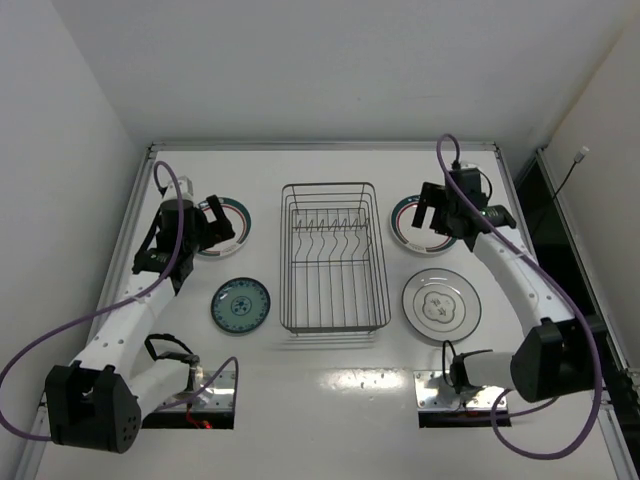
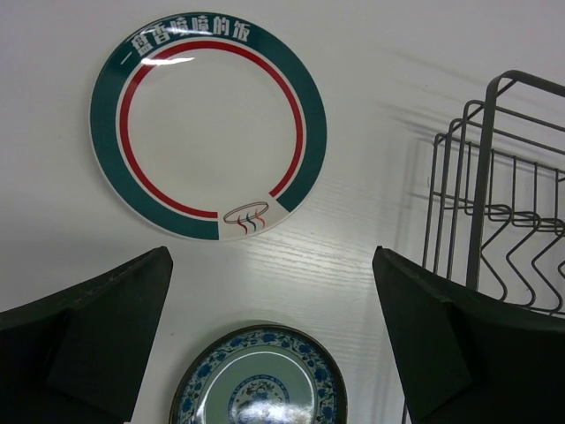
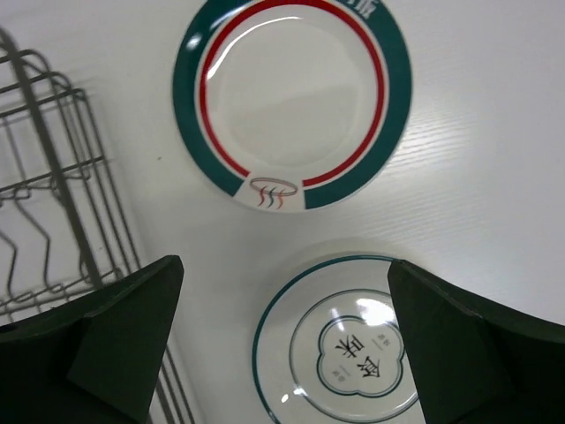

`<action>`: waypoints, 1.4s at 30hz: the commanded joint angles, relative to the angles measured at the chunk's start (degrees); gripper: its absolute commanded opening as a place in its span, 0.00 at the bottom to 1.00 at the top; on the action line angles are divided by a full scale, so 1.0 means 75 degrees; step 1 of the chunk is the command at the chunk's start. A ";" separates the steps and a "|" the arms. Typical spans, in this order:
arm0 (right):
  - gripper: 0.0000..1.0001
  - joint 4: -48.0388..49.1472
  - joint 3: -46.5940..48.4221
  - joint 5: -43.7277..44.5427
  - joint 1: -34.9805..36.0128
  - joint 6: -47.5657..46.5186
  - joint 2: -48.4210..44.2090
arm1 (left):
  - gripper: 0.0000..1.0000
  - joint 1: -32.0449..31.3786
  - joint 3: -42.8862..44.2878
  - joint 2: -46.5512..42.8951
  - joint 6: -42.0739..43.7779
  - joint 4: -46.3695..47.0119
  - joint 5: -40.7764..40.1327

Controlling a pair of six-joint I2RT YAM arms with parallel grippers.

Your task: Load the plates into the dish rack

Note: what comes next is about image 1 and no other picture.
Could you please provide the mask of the white plate with flower motif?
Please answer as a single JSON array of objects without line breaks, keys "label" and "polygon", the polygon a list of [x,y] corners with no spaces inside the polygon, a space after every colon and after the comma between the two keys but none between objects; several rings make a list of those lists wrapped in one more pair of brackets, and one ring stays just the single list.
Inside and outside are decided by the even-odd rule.
[{"label": "white plate with flower motif", "polygon": [[405,283],[402,310],[408,323],[434,342],[459,342],[479,327],[483,308],[476,288],[452,270],[428,268]]}]

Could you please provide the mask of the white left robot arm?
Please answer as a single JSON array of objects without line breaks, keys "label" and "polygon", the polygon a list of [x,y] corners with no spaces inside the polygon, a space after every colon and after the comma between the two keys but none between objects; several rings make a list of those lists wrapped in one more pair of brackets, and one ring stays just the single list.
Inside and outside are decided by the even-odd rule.
[{"label": "white left robot arm", "polygon": [[191,352],[153,354],[147,370],[133,374],[152,329],[194,269],[195,256],[234,237],[217,196],[208,197],[209,221],[193,200],[189,178],[161,190],[162,201],[134,255],[122,304],[106,313],[102,327],[67,366],[45,380],[53,443],[115,453],[133,444],[144,419],[164,401],[195,395],[199,358]]}]

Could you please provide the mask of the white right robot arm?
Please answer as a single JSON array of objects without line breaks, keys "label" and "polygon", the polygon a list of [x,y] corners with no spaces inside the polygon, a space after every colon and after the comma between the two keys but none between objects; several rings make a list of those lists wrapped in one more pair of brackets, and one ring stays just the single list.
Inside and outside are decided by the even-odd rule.
[{"label": "white right robot arm", "polygon": [[513,352],[478,350],[453,357],[449,377],[461,392],[491,385],[516,391],[533,403],[583,391],[600,396],[603,373],[598,341],[606,328],[582,314],[522,244],[515,219],[489,205],[477,168],[455,166],[447,182],[423,184],[412,224],[428,209],[430,227],[463,241],[491,272],[520,321],[524,340]]}]

